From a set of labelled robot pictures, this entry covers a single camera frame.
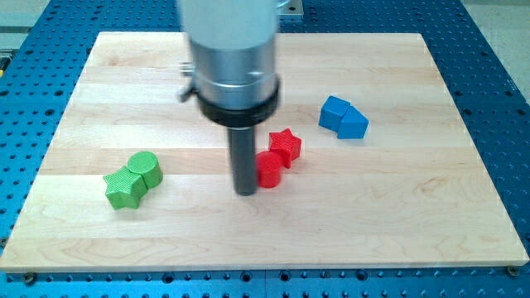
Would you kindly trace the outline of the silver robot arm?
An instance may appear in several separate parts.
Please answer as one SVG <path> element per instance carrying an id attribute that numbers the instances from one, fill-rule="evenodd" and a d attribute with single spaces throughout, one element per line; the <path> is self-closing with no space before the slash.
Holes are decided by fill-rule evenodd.
<path id="1" fill-rule="evenodd" d="M 252 127 L 277 108 L 276 0 L 180 0 L 191 60 L 179 97 L 196 96 L 201 112 L 226 127 Z"/>

